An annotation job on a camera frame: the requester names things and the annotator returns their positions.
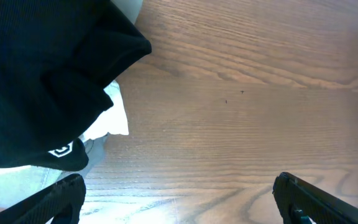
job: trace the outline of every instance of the black garment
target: black garment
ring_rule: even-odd
[[[48,151],[110,108],[103,88],[149,53],[110,0],[0,0],[0,167],[84,168],[78,140],[71,162]]]

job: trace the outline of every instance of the wooden table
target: wooden table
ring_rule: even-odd
[[[282,171],[358,207],[358,1],[145,0],[136,26],[84,222],[282,223]]]

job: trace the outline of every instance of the brown wood tabletop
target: brown wood tabletop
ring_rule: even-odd
[[[282,171],[358,207],[358,1],[144,0],[136,26],[84,222],[282,223]]]

